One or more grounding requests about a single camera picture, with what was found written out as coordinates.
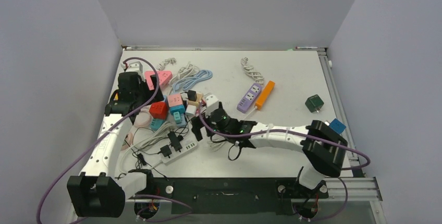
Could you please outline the blue cube socket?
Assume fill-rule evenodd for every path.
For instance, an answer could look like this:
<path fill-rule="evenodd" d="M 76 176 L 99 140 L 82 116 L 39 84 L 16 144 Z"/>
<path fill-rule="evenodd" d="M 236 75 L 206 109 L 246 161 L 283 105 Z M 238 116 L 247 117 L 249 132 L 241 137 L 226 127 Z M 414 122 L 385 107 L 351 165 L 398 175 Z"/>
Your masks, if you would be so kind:
<path fill-rule="evenodd" d="M 347 126 L 339 121 L 337 118 L 329 123 L 329 127 L 338 134 L 342 134 L 347 128 Z"/>

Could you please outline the green cube socket adapter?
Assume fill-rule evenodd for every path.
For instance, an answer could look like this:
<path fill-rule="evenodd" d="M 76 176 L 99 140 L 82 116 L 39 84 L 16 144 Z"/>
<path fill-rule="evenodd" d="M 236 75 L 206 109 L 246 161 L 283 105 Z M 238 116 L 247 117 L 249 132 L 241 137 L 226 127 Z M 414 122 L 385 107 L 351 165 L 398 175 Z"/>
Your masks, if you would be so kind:
<path fill-rule="evenodd" d="M 324 106 L 324 101 L 318 94 L 315 94 L 308 97 L 304 104 L 309 112 L 314 113 L 319 112 L 322 109 L 322 107 Z"/>

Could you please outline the orange power strip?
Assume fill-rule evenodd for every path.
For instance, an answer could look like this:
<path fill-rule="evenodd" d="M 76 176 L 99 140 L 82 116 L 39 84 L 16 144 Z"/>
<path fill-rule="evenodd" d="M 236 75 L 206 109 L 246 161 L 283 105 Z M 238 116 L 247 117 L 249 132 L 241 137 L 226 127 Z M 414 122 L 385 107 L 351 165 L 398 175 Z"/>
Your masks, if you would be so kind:
<path fill-rule="evenodd" d="M 267 101 L 269 95 L 271 94 L 273 88 L 275 87 L 274 81 L 268 81 L 264 89 L 261 91 L 260 95 L 255 101 L 255 108 L 261 110 L 265 102 Z"/>

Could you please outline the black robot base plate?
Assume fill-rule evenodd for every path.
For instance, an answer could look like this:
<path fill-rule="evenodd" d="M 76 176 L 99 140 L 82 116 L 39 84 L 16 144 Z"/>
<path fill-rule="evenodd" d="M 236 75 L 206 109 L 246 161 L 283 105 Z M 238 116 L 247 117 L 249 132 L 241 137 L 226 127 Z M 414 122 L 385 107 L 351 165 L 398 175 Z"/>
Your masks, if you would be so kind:
<path fill-rule="evenodd" d="M 154 178 L 135 198 L 148 195 L 173 199 L 172 214 L 282 215 L 291 213 L 291 202 L 300 206 L 305 200 L 329 197 L 328 192 L 305 189 L 296 178 Z"/>

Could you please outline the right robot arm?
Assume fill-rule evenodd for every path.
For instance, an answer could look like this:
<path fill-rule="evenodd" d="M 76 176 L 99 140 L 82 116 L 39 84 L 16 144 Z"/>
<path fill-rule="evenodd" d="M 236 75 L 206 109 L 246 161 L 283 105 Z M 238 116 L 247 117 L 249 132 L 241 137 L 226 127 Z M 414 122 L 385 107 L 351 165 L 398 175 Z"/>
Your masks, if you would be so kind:
<path fill-rule="evenodd" d="M 348 142 L 326 123 L 313 120 L 307 126 L 283 127 L 231 118 L 223 109 L 210 116 L 191 118 L 192 132 L 198 141 L 205 128 L 208 137 L 219 135 L 239 149 L 280 148 L 302 153 L 308 163 L 302 166 L 294 183 L 295 192 L 307 197 L 326 178 L 338 178 L 342 172 Z"/>

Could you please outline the white USB power strip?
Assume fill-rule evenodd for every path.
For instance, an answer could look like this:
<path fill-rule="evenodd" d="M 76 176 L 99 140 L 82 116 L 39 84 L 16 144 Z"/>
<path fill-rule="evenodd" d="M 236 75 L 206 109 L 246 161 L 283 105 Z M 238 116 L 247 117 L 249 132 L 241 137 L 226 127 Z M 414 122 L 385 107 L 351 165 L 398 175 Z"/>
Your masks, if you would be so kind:
<path fill-rule="evenodd" d="M 169 165 L 198 148 L 198 141 L 183 140 L 180 143 L 181 149 L 178 151 L 171 145 L 165 145 L 160 148 L 160 158 L 163 164 Z"/>

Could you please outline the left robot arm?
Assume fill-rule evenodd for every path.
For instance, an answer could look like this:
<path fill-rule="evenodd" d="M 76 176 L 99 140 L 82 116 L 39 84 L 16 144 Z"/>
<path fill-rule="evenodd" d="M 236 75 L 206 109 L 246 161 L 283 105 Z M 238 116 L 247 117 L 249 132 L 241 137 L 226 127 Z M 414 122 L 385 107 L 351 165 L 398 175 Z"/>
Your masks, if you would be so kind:
<path fill-rule="evenodd" d="M 118 88 L 105 106 L 99 142 L 79 175 L 71 176 L 67 190 L 78 217 L 119 217 L 126 200 L 139 194 L 151 197 L 155 192 L 149 169 L 132 169 L 116 180 L 115 170 L 121 147 L 141 107 L 157 102 L 140 71 L 118 76 Z"/>

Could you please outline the purple USB power strip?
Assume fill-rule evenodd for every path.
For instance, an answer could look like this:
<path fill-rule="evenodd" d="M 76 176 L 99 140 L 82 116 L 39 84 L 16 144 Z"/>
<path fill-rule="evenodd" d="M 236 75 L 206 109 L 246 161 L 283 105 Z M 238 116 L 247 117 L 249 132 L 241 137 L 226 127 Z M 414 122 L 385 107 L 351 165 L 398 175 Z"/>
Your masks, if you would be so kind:
<path fill-rule="evenodd" d="M 260 84 L 253 83 L 237 104 L 237 110 L 245 114 L 260 95 L 262 88 Z"/>

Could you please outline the black power adapter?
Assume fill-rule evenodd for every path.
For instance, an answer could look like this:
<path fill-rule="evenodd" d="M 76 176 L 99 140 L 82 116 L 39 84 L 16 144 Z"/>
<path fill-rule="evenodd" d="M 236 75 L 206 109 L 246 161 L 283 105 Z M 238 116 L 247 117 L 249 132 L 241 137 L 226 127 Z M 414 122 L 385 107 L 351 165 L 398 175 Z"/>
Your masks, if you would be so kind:
<path fill-rule="evenodd" d="M 181 139 L 177 137 L 176 133 L 174 131 L 171 131 L 168 133 L 168 138 L 170 140 L 171 146 L 176 152 L 179 152 L 182 150 L 182 145 L 180 143 Z"/>

